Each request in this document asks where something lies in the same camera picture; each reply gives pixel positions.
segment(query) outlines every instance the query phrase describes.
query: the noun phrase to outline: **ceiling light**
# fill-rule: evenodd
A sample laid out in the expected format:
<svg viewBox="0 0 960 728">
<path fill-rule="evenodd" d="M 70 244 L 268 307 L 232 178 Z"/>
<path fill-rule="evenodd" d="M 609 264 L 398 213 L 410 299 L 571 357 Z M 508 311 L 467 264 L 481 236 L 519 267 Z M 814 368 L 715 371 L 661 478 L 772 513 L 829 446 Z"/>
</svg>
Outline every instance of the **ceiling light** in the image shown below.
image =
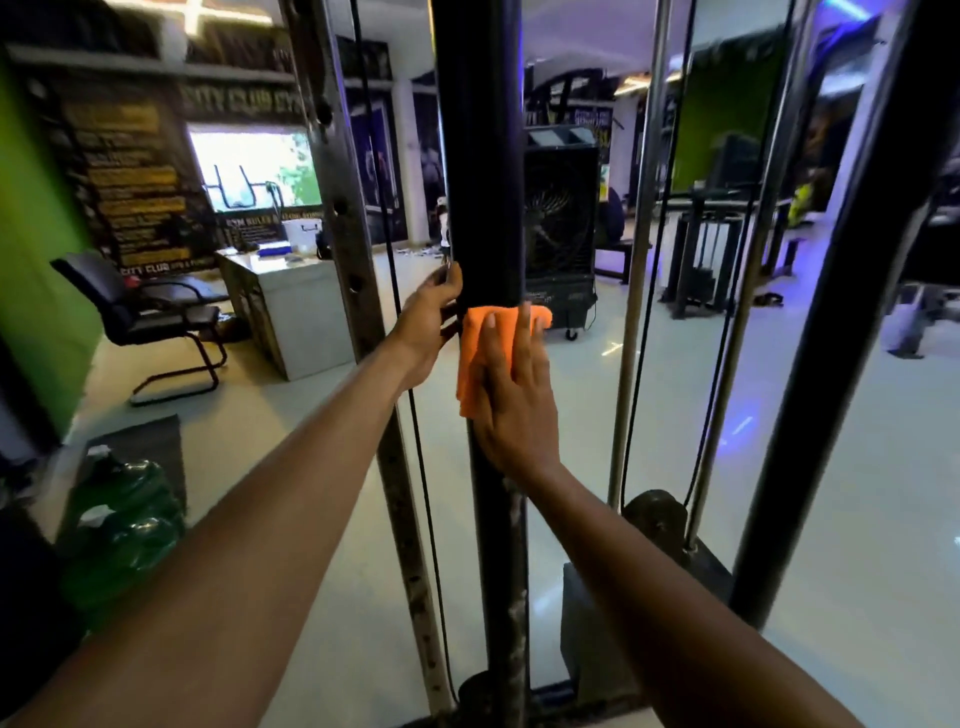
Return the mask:
<svg viewBox="0 0 960 728">
<path fill-rule="evenodd" d="M 666 82 L 668 84 L 679 81 L 684 77 L 684 74 L 681 71 L 674 71 L 669 76 L 666 77 Z M 650 75 L 646 73 L 635 73 L 632 76 L 627 76 L 616 91 L 613 92 L 614 96 L 622 96 L 625 93 L 633 93 L 634 91 L 640 91 L 643 88 L 650 86 Z"/>
<path fill-rule="evenodd" d="M 183 29 L 189 36 L 200 32 L 201 18 L 237 20 L 256 25 L 273 25 L 274 20 L 264 12 L 227 11 L 208 8 L 204 0 L 185 0 L 185 2 L 153 2 L 153 0 L 107 0 L 115 8 L 134 8 L 147 12 L 177 12 L 183 16 Z"/>
<path fill-rule="evenodd" d="M 851 0 L 824 0 L 824 5 L 830 5 L 840 12 L 845 12 L 854 20 L 869 20 L 874 14 L 865 8 L 861 8 Z"/>
</svg>

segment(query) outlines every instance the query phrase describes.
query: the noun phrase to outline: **plastic bag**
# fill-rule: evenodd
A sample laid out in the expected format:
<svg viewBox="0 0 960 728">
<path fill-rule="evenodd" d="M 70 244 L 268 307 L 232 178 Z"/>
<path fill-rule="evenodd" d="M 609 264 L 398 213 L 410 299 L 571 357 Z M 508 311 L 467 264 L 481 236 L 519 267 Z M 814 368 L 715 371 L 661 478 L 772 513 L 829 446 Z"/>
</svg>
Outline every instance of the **plastic bag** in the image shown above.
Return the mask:
<svg viewBox="0 0 960 728">
<path fill-rule="evenodd" d="M 186 523 L 157 463 L 122 463 L 106 447 L 89 455 L 92 469 L 70 493 L 57 551 L 63 594 L 96 631 L 177 545 Z"/>
</svg>

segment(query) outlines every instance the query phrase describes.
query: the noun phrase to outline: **window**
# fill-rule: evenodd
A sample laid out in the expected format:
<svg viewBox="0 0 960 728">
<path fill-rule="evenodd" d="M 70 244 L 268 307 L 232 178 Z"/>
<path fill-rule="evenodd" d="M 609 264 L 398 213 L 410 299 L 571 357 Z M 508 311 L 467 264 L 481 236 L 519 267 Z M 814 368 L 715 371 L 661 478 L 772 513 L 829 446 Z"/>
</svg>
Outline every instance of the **window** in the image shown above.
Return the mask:
<svg viewBox="0 0 960 728">
<path fill-rule="evenodd" d="M 306 132 L 191 126 L 190 141 L 217 212 L 320 204 Z"/>
</svg>

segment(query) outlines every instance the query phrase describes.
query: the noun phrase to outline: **white tile floor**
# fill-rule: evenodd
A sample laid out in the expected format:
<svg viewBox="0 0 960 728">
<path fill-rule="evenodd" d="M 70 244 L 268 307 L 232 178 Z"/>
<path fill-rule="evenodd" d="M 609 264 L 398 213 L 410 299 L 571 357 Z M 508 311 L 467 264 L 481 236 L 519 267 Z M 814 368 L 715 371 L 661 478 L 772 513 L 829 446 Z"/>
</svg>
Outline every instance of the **white tile floor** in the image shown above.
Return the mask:
<svg viewBox="0 0 960 728">
<path fill-rule="evenodd" d="M 702 536 L 728 566 L 803 327 L 825 243 L 801 248 L 795 279 L 774 288 L 786 308 L 755 309 Z M 436 261 L 397 259 L 401 293 Z M 381 291 L 387 264 L 376 260 Z M 599 282 L 597 318 L 549 350 L 567 466 L 606 493 L 626 289 Z M 384 297 L 388 326 L 395 318 Z M 902 317 L 899 311 L 892 319 Z M 898 321 L 890 320 L 884 336 Z M 628 497 L 664 488 L 682 497 L 703 424 L 722 321 L 670 320 L 655 304 L 640 388 Z M 960 328 L 940 324 L 927 359 L 904 362 L 877 346 L 786 575 L 767 636 L 843 700 L 870 728 L 955 725 L 960 694 Z M 90 380 L 75 439 L 178 412 L 190 517 L 200 518 L 337 384 L 346 367 L 283 382 L 250 344 L 230 347 L 213 395 L 131 410 L 146 374 L 196 356 L 172 342 L 106 345 Z M 457 354 L 442 352 L 418 391 L 450 654 L 457 684 L 485 667 L 480 585 L 465 428 L 453 397 Z M 406 404 L 408 454 L 416 472 Z M 421 514 L 421 523 L 425 522 Z M 535 686 L 565 679 L 559 649 L 563 550 L 531 509 L 531 673 Z M 264 728 L 389 728 L 426 714 L 426 700 L 379 475 L 371 470 L 353 520 Z M 656 724 L 649 715 L 617 726 Z"/>
</svg>

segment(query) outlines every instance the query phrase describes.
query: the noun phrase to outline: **office chair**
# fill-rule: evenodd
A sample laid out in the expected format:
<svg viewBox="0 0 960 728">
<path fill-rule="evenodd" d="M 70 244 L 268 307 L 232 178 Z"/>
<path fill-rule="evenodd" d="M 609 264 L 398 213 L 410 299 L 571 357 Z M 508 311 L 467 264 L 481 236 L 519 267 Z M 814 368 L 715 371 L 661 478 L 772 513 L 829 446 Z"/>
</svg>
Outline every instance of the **office chair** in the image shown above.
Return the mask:
<svg viewBox="0 0 960 728">
<path fill-rule="evenodd" d="M 100 312 L 104 322 L 107 339 L 120 347 L 139 344 L 152 344 L 185 336 L 197 345 L 204 360 L 202 367 L 178 369 L 148 376 L 131 393 L 130 404 L 140 407 L 162 401 L 179 400 L 184 397 L 212 392 L 219 384 L 217 370 L 227 363 L 227 350 L 217 334 L 216 323 L 220 315 L 217 306 L 202 305 L 203 297 L 193 286 L 170 280 L 146 280 L 137 288 L 130 289 L 123 276 L 101 255 L 86 251 L 70 253 L 50 263 L 54 270 L 69 280 L 83 293 Z M 196 294 L 197 304 L 171 301 L 150 295 L 150 288 L 159 286 L 181 286 Z M 220 361 L 211 363 L 203 343 L 195 331 L 208 331 L 211 341 L 220 350 Z M 193 392 L 157 397 L 150 400 L 134 400 L 137 394 L 151 382 L 171 376 L 208 372 L 210 386 Z"/>
</svg>

